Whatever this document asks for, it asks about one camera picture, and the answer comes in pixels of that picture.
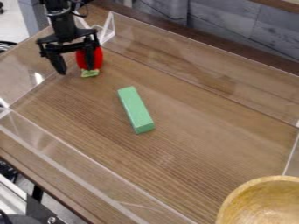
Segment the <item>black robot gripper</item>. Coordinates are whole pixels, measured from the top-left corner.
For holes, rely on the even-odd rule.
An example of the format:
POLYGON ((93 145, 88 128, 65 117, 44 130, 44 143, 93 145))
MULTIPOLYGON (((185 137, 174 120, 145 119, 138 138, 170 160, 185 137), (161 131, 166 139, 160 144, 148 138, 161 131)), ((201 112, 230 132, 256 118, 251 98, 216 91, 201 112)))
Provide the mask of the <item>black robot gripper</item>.
POLYGON ((85 47, 85 63, 88 70, 93 70, 93 51, 98 46, 97 30, 92 28, 60 29, 54 33, 36 39, 40 55, 48 58, 56 72, 66 73, 66 64, 61 55, 85 47))

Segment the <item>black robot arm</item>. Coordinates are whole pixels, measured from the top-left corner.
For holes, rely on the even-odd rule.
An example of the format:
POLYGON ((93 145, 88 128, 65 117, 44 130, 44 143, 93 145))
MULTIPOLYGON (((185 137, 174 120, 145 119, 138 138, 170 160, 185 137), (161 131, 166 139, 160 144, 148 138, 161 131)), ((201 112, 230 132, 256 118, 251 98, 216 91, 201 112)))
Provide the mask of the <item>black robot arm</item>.
POLYGON ((76 0, 40 0, 40 4, 44 6, 53 30, 53 34, 36 39, 40 56, 50 62, 61 75, 68 70, 61 56, 64 53, 74 53, 82 71, 97 70, 98 31, 93 28, 78 28, 74 23, 74 17, 86 16, 74 12, 76 4, 85 3, 76 0))

